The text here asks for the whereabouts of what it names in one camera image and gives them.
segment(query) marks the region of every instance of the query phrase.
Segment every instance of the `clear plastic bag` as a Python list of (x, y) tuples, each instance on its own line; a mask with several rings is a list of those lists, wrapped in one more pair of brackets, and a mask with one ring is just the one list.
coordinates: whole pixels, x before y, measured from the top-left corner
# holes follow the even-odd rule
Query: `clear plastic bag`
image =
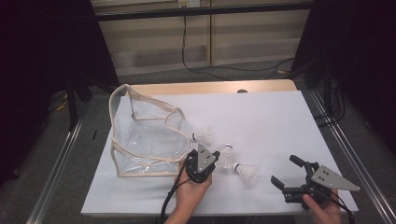
[(176, 175), (190, 140), (182, 110), (135, 91), (117, 88), (109, 100), (111, 157), (117, 176)]

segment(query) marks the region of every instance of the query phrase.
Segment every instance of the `hand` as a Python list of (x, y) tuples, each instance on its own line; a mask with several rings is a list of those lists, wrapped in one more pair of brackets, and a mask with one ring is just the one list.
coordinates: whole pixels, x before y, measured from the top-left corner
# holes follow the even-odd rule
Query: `hand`
[[(187, 175), (186, 170), (183, 170), (183, 173), (178, 180), (178, 184), (183, 183), (184, 181), (189, 179), (190, 178)], [(212, 175), (210, 175), (207, 180), (201, 184), (187, 181), (184, 184), (180, 185), (176, 190), (176, 208), (165, 223), (187, 223), (195, 207), (204, 198), (204, 195), (211, 184)]]
[[(331, 197), (338, 202), (337, 189), (332, 189), (332, 192)], [(303, 200), (314, 212), (315, 224), (341, 224), (341, 211), (337, 204), (327, 200), (323, 204), (318, 205), (308, 194), (303, 196)]]

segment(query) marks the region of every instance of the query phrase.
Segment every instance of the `white tabletop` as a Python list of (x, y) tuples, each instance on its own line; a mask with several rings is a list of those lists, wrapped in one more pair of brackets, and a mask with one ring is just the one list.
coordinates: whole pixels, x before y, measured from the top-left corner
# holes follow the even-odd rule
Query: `white tabletop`
[[(222, 150), (231, 144), (236, 161), (260, 168), (261, 175), (250, 188), (233, 170), (216, 168), (213, 184), (194, 216), (306, 213), (299, 203), (285, 203), (281, 191), (270, 181), (274, 175), (285, 187), (305, 183), (304, 168), (289, 161), (290, 155), (317, 161), (340, 174), (299, 91), (154, 97), (180, 107), (195, 128), (210, 126), (215, 136), (209, 150)], [(111, 131), (81, 213), (94, 217), (158, 216), (174, 178), (117, 177), (110, 156), (110, 135)], [(358, 211), (349, 191), (339, 190), (339, 195), (351, 211)], [(173, 197), (167, 214), (175, 203)]]

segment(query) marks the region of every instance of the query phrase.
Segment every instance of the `gray floor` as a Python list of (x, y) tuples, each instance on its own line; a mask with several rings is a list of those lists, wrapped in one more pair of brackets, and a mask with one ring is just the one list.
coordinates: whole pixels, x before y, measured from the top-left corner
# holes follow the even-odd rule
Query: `gray floor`
[[(260, 69), (274, 64), (276, 62), (243, 63), (230, 66)], [(279, 66), (279, 69), (289, 67), (290, 63), (285, 63)], [(273, 71), (205, 70), (205, 72), (216, 73), (218, 76), (230, 80), (282, 78), (284, 76), (274, 74)], [(208, 74), (193, 74), (187, 70), (120, 77), (121, 83), (129, 84), (218, 80), (221, 79)], [(304, 78), (297, 78), (295, 83), (298, 89), (303, 92), (312, 114), (314, 116), (318, 115), (319, 111), (313, 102), (310, 90), (307, 90), (304, 86)], [(93, 218), (83, 216), (80, 213), (110, 129), (107, 112), (109, 95), (97, 89), (92, 89), (92, 92), (94, 92), (92, 101), (88, 103), (78, 102), (78, 108), (88, 108), (89, 116), (82, 121), (76, 142), (67, 158), (67, 163), (50, 203), (46, 207), (46, 214), (42, 223), (154, 223), (155, 217)], [(59, 104), (59, 102), (54, 102), (51, 108), (56, 104)], [(50, 113), (47, 125), (21, 167), (20, 178), (9, 180), (0, 189), (0, 223), (26, 223), (63, 148), (64, 140), (68, 135), (68, 122), (67, 107), (62, 111), (54, 110)], [(339, 124), (389, 203), (395, 207), (396, 188), (391, 180), (396, 178), (394, 172), (396, 170), (396, 157), (388, 151), (380, 136), (366, 128), (364, 118), (347, 98), (346, 115)], [(331, 130), (328, 127), (320, 128), (320, 130), (343, 176), (359, 185), (360, 180), (345, 159), (344, 152), (334, 139)], [(361, 192), (353, 192), (352, 195), (360, 209), (356, 214), (356, 223), (384, 223), (365, 189)], [(286, 220), (276, 219), (274, 222), (292, 223), (294, 219), (296, 223), (312, 223), (312, 216), (309, 213), (306, 216), (297, 216)], [(194, 223), (207, 223), (203, 219), (192, 221)], [(253, 218), (249, 223), (254, 222), (271, 223), (270, 218), (259, 217)]]

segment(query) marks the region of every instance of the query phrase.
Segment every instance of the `electrical outlet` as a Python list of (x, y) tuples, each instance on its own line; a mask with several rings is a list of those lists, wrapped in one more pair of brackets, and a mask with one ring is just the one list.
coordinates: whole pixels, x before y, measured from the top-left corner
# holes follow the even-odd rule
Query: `electrical outlet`
[(178, 0), (178, 7), (183, 8), (187, 7), (189, 4), (189, 0)]
[(189, 7), (200, 7), (201, 2), (200, 0), (190, 0)]

